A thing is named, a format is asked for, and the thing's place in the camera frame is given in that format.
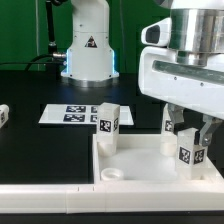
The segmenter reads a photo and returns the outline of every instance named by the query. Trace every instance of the black tabletop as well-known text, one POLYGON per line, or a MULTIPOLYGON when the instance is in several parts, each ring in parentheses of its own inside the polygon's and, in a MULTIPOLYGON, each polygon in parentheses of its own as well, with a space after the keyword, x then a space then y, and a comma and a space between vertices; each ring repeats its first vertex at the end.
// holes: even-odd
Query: black tabletop
MULTIPOLYGON (((92 134, 95 126, 39 125, 47 104, 130 106, 134 126, 120 133, 160 133, 164 102, 143 96, 136 74, 122 74, 119 84, 79 88, 45 72, 0 72, 0 105, 10 107, 10 118, 0 130, 0 184, 92 183, 92 134)), ((200 128, 202 116, 186 110, 189 125, 200 128)), ((210 159, 224 168, 223 126, 209 149, 210 159)), ((223 223, 222 212, 122 213, 75 215, 1 215, 0 223, 223 223)))

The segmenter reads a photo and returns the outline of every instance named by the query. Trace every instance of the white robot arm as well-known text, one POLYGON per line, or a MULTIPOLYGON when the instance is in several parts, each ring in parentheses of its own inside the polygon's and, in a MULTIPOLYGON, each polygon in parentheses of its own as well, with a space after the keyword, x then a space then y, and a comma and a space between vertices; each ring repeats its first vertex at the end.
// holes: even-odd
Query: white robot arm
POLYGON ((203 175, 207 147, 224 120, 224 0, 154 1, 170 8, 171 16, 142 32, 142 42, 153 47, 141 54, 139 87, 168 102, 170 130, 178 138, 172 144, 162 140, 161 151, 177 145, 176 167, 194 179, 203 175), (184 127, 184 108, 204 114, 200 132, 184 127), (186 152, 192 155, 188 161, 182 158, 186 152))
POLYGON ((71 0, 73 43, 62 76, 82 87, 107 85, 118 78, 109 46, 109 5, 106 0, 71 0))

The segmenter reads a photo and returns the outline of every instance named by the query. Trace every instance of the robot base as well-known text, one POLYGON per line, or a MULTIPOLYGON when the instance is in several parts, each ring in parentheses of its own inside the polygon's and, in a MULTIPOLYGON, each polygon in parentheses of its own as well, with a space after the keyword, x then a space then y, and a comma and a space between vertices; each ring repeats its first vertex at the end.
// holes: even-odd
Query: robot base
POLYGON ((102 81, 78 80, 78 79, 67 78, 67 77, 62 77, 61 80, 63 83, 71 84, 77 87, 84 87, 84 88, 96 87, 97 88, 97 87, 106 87, 106 86, 118 84, 119 76, 116 76, 115 78, 111 78, 111 79, 102 80, 102 81))

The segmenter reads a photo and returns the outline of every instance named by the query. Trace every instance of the cable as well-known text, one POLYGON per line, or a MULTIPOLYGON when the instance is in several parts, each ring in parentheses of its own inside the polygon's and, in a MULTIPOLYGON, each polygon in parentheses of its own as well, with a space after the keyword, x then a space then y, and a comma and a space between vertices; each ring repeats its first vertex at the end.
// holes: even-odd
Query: cable
POLYGON ((120 19, 121 19, 121 32, 122 32, 122 44, 123 44, 123 60, 124 60, 124 70, 127 73, 127 55, 126 55, 126 37, 124 30, 124 13, 123 13, 123 1, 120 0, 120 19))
POLYGON ((29 68, 32 65, 32 62, 36 62, 36 61, 38 61, 40 59, 44 59, 44 58, 53 58, 53 54, 42 54, 42 55, 39 55, 39 56, 35 57, 34 59, 32 59, 30 61, 30 63, 28 63, 28 65, 25 68, 25 71, 28 71, 29 70, 29 68))
POLYGON ((37 55, 40 55, 40 36, 39 36, 39 0, 35 1, 35 8, 36 8, 36 48, 37 48, 37 55))
POLYGON ((31 64, 31 65, 38 65, 38 64, 59 64, 59 65, 64 65, 64 61, 52 61, 52 62, 2 62, 0 63, 0 65, 27 65, 27 64, 31 64))

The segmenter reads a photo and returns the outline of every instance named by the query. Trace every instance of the white block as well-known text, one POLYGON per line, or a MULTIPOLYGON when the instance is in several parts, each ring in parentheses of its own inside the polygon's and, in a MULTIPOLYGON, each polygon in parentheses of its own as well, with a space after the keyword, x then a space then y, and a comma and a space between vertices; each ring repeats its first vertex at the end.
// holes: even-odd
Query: white block
POLYGON ((103 103, 98 108, 97 142, 101 156, 112 156, 116 153, 119 135, 120 106, 103 103))
POLYGON ((7 122, 9 119, 9 107, 7 105, 0 106, 0 128, 7 122))

